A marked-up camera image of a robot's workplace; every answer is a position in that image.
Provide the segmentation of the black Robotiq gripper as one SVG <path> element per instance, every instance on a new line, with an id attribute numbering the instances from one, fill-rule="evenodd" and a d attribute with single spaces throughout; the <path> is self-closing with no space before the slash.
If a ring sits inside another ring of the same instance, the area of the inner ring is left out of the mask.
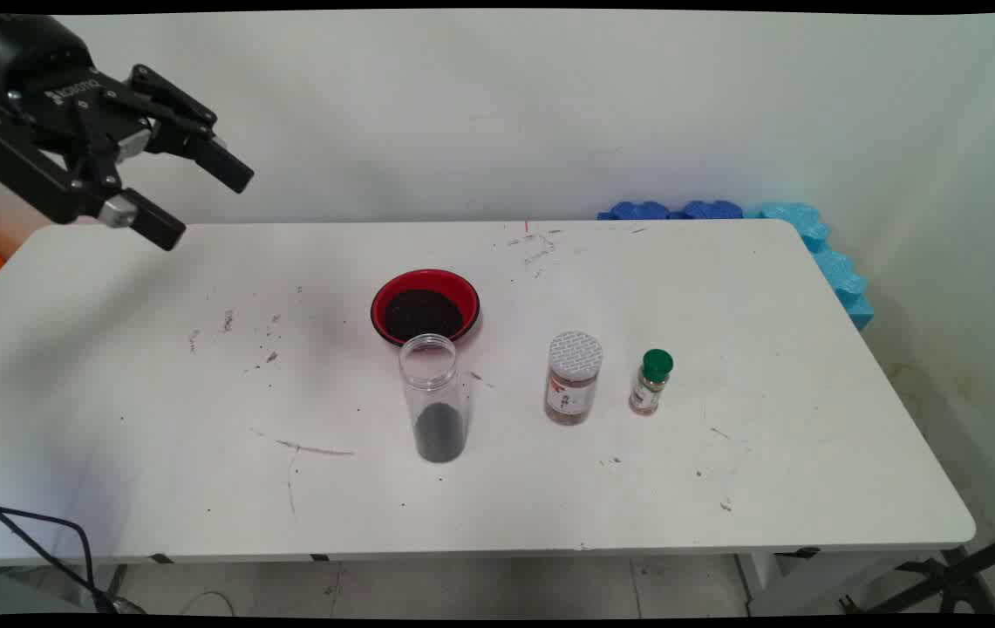
<path id="1" fill-rule="evenodd" d="M 255 171 L 215 134 L 217 115 L 151 67 L 134 66 L 129 88 L 150 104 L 146 118 L 106 99 L 126 85 L 102 74 L 84 41 L 55 17 L 0 13 L 0 183 L 58 225 L 95 218 L 170 251 L 185 223 L 124 188 L 117 160 L 143 151 L 193 160 L 235 194 Z M 108 147 L 89 143 L 82 115 Z"/>

